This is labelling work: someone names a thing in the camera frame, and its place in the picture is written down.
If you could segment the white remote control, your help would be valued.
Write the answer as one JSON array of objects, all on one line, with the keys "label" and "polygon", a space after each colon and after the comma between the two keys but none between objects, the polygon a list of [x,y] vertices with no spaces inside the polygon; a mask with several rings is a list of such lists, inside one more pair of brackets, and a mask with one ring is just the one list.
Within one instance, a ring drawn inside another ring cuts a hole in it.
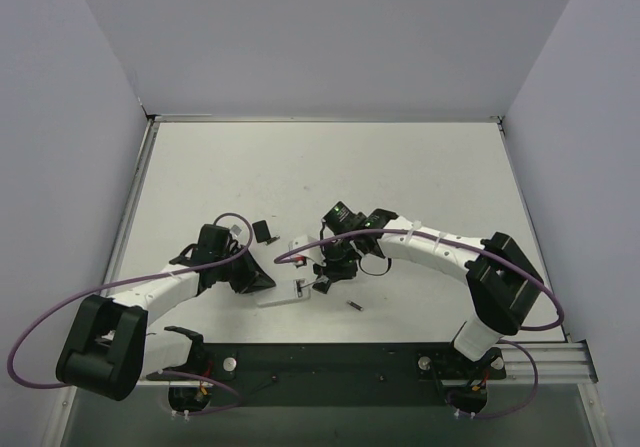
[{"label": "white remote control", "polygon": [[254,295],[256,305],[260,308],[277,307],[299,303],[311,297],[312,283],[305,279],[295,279],[278,283],[275,287]]}]

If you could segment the black battery cover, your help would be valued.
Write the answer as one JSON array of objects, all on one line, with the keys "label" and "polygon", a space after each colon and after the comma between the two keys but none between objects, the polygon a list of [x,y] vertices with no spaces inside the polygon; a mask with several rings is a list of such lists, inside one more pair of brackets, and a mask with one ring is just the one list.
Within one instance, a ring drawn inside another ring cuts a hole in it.
[{"label": "black battery cover", "polygon": [[266,220],[259,220],[252,223],[252,229],[257,243],[267,243],[271,238],[271,232]]}]

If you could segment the black remote control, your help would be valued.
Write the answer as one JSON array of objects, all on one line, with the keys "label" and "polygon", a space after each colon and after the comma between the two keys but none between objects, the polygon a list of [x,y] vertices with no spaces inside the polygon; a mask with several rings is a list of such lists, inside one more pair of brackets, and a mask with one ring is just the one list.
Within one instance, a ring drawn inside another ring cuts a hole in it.
[{"label": "black remote control", "polygon": [[332,285],[330,280],[320,280],[318,279],[312,286],[312,289],[316,292],[326,295]]}]

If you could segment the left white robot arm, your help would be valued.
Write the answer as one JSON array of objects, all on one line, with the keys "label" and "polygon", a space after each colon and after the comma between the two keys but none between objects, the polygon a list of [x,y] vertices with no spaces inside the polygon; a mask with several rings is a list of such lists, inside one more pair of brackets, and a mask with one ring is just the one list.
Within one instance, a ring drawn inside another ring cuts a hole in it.
[{"label": "left white robot arm", "polygon": [[187,379],[209,372],[201,334],[177,326],[151,327],[217,283],[228,284],[237,294],[276,285],[230,229],[206,224],[160,278],[110,297],[92,294],[80,303],[57,361],[57,379],[122,400],[139,379],[165,369]]}]

